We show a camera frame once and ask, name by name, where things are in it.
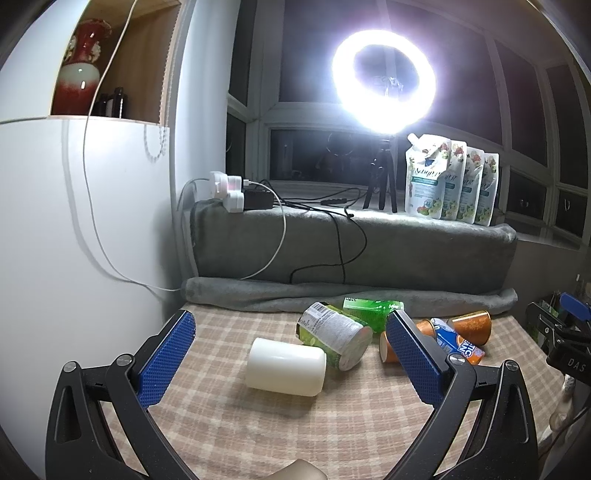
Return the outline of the blue orange soda can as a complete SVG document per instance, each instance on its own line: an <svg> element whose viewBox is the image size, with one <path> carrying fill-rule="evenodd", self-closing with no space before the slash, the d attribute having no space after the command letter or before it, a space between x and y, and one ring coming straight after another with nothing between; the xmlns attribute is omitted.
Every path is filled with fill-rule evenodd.
<svg viewBox="0 0 591 480"><path fill-rule="evenodd" d="M430 323L435 331L436 342L447 354L461 354L472 365L478 365L485 357L485 352L480 347L462 337L444 320L432 318Z"/></svg>

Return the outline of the white wall cabinet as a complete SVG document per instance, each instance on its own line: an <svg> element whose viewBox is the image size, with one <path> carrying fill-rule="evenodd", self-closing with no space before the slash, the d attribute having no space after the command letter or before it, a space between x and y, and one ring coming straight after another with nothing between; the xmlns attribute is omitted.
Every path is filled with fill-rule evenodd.
<svg viewBox="0 0 591 480"><path fill-rule="evenodd" d="M1 425L37 475L62 366L134 351L178 284L167 130L49 113L84 9L51 5L1 70Z"/></svg>

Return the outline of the green labelled snack canister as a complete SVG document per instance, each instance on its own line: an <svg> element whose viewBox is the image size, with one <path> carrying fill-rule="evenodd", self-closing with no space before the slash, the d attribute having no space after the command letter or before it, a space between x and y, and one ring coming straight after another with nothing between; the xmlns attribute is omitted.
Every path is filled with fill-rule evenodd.
<svg viewBox="0 0 591 480"><path fill-rule="evenodd" d="M301 313L295 334L305 346L321 348L339 371L356 367L373 342L373 330L332 305L315 302Z"/></svg>

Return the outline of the grey folded blanket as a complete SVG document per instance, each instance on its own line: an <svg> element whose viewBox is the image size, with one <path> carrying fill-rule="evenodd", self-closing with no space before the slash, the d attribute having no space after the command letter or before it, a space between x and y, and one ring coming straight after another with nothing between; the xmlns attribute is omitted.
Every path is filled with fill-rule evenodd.
<svg viewBox="0 0 591 480"><path fill-rule="evenodd" d="M480 227L401 214L351 218L294 208L230 214L200 201L187 219L193 304L301 313L346 297L402 301L414 317L509 311L517 249L508 225Z"/></svg>

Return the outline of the orange paper cup far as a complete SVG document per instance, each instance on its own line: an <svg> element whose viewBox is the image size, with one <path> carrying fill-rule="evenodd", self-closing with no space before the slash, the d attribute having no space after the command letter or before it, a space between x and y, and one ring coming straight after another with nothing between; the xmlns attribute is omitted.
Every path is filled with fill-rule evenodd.
<svg viewBox="0 0 591 480"><path fill-rule="evenodd" d="M491 316L484 310L451 318L448 324L464 339L477 346L484 346L492 333Z"/></svg>

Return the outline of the black power adapter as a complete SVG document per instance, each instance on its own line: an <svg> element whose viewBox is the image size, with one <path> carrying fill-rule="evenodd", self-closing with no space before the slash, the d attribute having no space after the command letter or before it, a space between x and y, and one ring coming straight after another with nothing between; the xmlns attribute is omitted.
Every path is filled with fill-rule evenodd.
<svg viewBox="0 0 591 480"><path fill-rule="evenodd" d="M249 185L243 189L243 196L245 203L243 203L243 210L270 210L276 203L273 192L266 188L266 186Z"/></svg>

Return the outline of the orange paper cup near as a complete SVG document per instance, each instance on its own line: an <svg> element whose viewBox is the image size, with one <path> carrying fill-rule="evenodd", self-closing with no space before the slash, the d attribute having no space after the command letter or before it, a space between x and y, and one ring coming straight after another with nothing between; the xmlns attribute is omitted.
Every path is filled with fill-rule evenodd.
<svg viewBox="0 0 591 480"><path fill-rule="evenodd" d="M422 320L417 322L416 327L424 335L430 336L432 338L436 337L434 326L429 320ZM390 344L387 338L387 333L385 331L383 331L380 335L379 351L381 361L384 364L398 363L398 356L396 352L394 352L394 349Z"/></svg>

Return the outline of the cream white plastic cup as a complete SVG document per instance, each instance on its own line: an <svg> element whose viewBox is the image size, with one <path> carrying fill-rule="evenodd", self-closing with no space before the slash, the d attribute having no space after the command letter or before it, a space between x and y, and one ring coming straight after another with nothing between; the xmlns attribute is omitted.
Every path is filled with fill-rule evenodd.
<svg viewBox="0 0 591 480"><path fill-rule="evenodd" d="M321 348L256 338L246 362L245 384L267 392L315 397L322 391L327 362Z"/></svg>

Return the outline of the orange paper cup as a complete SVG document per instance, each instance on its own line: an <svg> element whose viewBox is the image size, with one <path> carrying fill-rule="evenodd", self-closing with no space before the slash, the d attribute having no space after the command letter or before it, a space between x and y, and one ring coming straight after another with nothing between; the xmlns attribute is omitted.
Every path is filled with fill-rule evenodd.
<svg viewBox="0 0 591 480"><path fill-rule="evenodd" d="M417 322L416 327L424 335L430 336L432 338L436 337L434 326L429 320L422 320ZM398 363L398 356L396 352L394 352L394 349L390 344L387 338L387 333L385 331L383 331L380 335L379 351L381 361L384 364Z"/></svg>
<svg viewBox="0 0 591 480"><path fill-rule="evenodd" d="M484 310L451 318L448 324L464 339L477 346L484 346L492 333L491 316Z"/></svg>

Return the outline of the red white ceramic vase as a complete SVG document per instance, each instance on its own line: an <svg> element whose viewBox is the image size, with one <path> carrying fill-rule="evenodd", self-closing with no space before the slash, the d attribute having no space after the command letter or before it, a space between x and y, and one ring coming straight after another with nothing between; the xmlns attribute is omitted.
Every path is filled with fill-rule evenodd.
<svg viewBox="0 0 591 480"><path fill-rule="evenodd" d="M101 54L100 43L111 31L111 26L101 19L83 20L76 26L58 73L53 115L88 113L100 80L96 66Z"/></svg>

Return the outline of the black thermos bottle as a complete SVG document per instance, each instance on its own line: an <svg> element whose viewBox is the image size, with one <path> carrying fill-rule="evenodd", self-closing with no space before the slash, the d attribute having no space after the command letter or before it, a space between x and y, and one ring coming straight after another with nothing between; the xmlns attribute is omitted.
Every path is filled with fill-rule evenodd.
<svg viewBox="0 0 591 480"><path fill-rule="evenodd" d="M106 93L101 93L99 95L93 106L92 114L94 116L108 118L126 118L127 105L127 94L122 87L117 87L109 95Z"/></svg>

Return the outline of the white power strip plugs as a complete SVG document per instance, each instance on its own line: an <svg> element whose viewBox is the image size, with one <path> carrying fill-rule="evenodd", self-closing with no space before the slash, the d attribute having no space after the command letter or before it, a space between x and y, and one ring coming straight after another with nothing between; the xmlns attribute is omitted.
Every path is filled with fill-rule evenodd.
<svg viewBox="0 0 591 480"><path fill-rule="evenodd" d="M209 174L211 196L219 199L228 213L242 213L245 209L245 194L242 191L242 177L228 175L221 171Z"/></svg>

